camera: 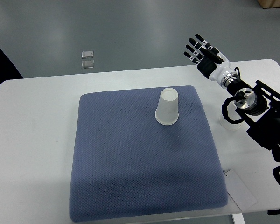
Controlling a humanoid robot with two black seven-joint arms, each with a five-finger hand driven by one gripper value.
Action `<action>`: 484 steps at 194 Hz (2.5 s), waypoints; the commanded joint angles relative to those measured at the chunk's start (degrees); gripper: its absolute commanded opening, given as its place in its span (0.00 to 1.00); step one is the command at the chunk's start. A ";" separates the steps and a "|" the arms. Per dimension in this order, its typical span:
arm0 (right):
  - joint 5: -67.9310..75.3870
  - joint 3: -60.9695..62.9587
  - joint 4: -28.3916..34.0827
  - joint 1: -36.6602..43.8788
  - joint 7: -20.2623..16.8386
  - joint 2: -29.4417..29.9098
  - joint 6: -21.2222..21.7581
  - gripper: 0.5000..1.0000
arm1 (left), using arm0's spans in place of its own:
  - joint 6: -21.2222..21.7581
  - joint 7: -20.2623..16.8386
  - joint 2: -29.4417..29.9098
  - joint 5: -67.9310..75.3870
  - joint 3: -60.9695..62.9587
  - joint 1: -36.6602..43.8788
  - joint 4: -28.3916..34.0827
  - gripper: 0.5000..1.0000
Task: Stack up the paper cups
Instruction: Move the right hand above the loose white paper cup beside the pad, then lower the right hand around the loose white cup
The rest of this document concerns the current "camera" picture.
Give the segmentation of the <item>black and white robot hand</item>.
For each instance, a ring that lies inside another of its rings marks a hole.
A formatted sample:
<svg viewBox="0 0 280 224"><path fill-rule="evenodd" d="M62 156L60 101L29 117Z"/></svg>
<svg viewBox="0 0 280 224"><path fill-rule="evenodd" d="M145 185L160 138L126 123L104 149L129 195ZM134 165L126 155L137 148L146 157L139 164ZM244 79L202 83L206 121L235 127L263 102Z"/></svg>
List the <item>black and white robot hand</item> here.
<svg viewBox="0 0 280 224"><path fill-rule="evenodd" d="M217 82L222 88L227 88L232 81L239 79L227 57L199 34L195 34L195 38L189 38L186 49L184 55L200 73L208 80Z"/></svg>

